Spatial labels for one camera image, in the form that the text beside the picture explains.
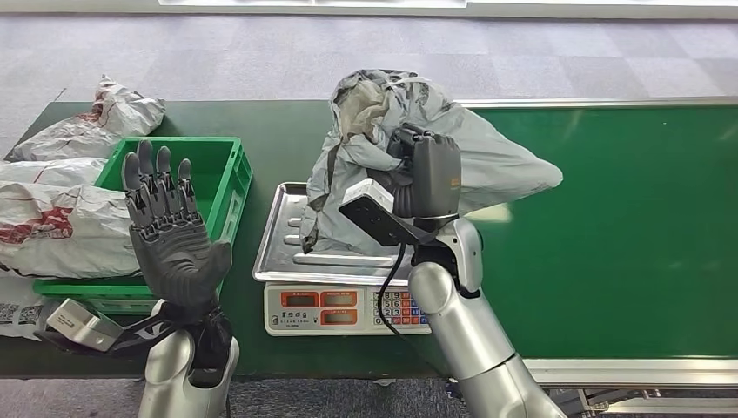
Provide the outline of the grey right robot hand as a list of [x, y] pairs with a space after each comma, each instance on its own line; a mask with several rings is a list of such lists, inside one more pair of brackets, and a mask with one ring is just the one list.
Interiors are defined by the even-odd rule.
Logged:
[[461, 158], [453, 138], [405, 123], [393, 132], [387, 153], [399, 160], [396, 167], [366, 173], [393, 196], [394, 215], [409, 219], [458, 214]]

